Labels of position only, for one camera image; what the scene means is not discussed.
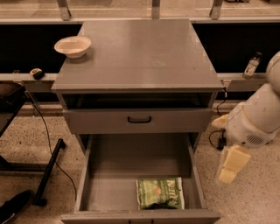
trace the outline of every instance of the plastic bag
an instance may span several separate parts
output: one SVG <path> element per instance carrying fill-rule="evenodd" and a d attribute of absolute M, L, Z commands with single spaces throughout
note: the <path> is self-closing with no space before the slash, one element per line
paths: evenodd
<path fill-rule="evenodd" d="M 185 208 L 181 178 L 138 179 L 136 188 L 139 210 Z"/>

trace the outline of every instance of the speckled floor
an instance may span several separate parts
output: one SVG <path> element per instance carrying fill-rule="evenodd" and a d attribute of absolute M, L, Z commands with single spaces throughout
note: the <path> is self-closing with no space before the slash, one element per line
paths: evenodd
<path fill-rule="evenodd" d="M 43 108 L 52 150 L 61 137 L 66 148 L 58 157 L 60 166 L 78 187 L 83 154 L 75 137 L 69 132 L 60 109 Z M 208 127 L 196 151 L 202 188 L 207 208 L 221 213 L 217 224 L 269 223 L 280 221 L 280 135 L 265 147 L 252 150 L 252 158 L 235 181 L 226 187 L 217 186 L 215 173 L 220 153 L 212 148 L 208 136 L 214 129 Z M 0 138 L 0 154 L 8 161 L 47 163 L 50 151 L 45 126 L 39 116 L 24 107 Z M 36 192 L 41 175 L 0 175 L 0 204 L 26 189 Z M 74 209 L 74 189 L 68 177 L 54 166 L 46 186 L 46 206 L 28 206 L 12 223 L 58 223 L 60 216 Z"/>

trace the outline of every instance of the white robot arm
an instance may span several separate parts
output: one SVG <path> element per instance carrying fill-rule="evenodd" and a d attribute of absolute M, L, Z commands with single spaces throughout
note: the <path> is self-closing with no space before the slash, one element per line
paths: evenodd
<path fill-rule="evenodd" d="M 267 81 L 227 117 L 229 144 L 258 148 L 275 138 L 280 130 L 280 52 L 269 62 Z"/>
<path fill-rule="evenodd" d="M 231 183 L 250 160 L 249 148 L 259 148 L 280 131 L 280 52 L 269 62 L 267 83 L 228 115 L 212 122 L 227 133 L 227 146 L 217 171 L 219 183 Z"/>

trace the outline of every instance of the black cable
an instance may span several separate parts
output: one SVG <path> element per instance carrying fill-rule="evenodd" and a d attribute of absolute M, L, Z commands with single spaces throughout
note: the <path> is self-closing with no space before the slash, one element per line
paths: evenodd
<path fill-rule="evenodd" d="M 219 106 L 220 106 L 221 104 L 225 103 L 225 101 L 226 101 L 227 98 L 228 98 L 227 89 L 224 87 L 223 90 L 225 91 L 225 98 L 224 98 L 223 102 L 221 102 L 221 103 L 217 106 L 217 108 L 216 108 L 219 116 L 221 116 L 221 113 L 220 113 L 220 111 L 219 111 Z M 221 138 L 223 138 L 223 139 L 225 138 L 225 137 L 224 137 L 225 130 L 224 130 L 224 129 L 218 129 L 218 130 L 212 131 L 212 132 L 210 133 L 210 135 L 209 135 L 209 137 L 208 137 L 208 140 L 209 140 L 209 143 L 211 144 L 211 146 L 212 146 L 213 148 L 215 148 L 217 151 L 220 151 L 221 149 L 218 148 L 219 146 L 215 146 L 215 145 L 213 144 L 212 140 L 211 140 L 211 135 L 212 135 L 213 133 L 217 133 L 217 132 L 221 132 Z"/>
<path fill-rule="evenodd" d="M 228 98 L 228 92 L 227 92 L 227 89 L 224 87 L 224 88 L 223 88 L 223 90 L 225 91 L 225 98 L 224 98 L 224 101 L 223 101 L 223 102 L 221 102 L 221 103 L 217 106 L 217 112 L 218 112 L 218 115 L 219 115 L 219 116 L 221 116 L 221 113 L 220 113 L 220 111 L 219 111 L 219 106 L 220 106 L 221 104 L 225 103 L 225 102 L 226 102 L 226 100 L 227 100 L 227 98 Z"/>
<path fill-rule="evenodd" d="M 210 133 L 210 135 L 209 135 L 209 137 L 208 137 L 209 143 L 210 143 L 211 146 L 212 146 L 213 148 L 215 148 L 217 151 L 220 151 L 220 150 L 218 149 L 218 146 L 215 146 L 215 145 L 213 144 L 213 142 L 212 142 L 212 140 L 211 140 L 211 136 L 212 136 L 213 133 L 217 133 L 217 132 L 222 132 L 222 135 L 223 135 L 224 131 L 225 131 L 224 129 L 217 129 L 217 130 L 214 130 L 214 131 L 212 131 L 212 132 Z"/>
<path fill-rule="evenodd" d="M 48 140 L 48 144 L 49 144 L 49 150 L 51 152 L 51 154 L 53 154 L 52 152 L 52 146 L 51 146 L 51 138 L 50 138 L 50 134 L 49 134 L 49 129 L 47 128 L 47 125 L 46 125 L 46 121 L 43 117 L 43 115 L 41 114 L 40 110 L 37 108 L 37 105 L 35 105 L 32 101 L 30 101 L 31 104 L 33 105 L 33 107 L 38 111 L 39 115 L 41 116 L 42 118 L 42 121 L 45 125 L 45 130 L 46 130 L 46 135 L 47 135 L 47 140 Z M 72 185 L 73 185 L 73 189 L 74 189 L 74 193 L 75 193 L 75 201 L 77 200 L 77 189 L 76 189 L 76 186 L 75 186 L 75 183 L 73 182 L 73 180 L 71 179 L 71 177 L 59 166 L 59 164 L 57 162 L 55 162 L 55 164 L 59 167 L 59 169 L 70 179 L 70 181 L 72 182 Z"/>

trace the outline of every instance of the drawer handle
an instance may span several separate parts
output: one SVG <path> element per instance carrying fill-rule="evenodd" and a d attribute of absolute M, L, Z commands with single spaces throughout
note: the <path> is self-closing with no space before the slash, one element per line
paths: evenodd
<path fill-rule="evenodd" d="M 154 220 L 151 220 L 151 221 L 150 221 L 150 224 L 154 224 L 154 223 L 155 223 Z"/>
<path fill-rule="evenodd" d="M 150 123 L 151 122 L 151 116 L 149 116 L 146 119 L 134 119 L 128 116 L 128 122 L 129 123 Z"/>

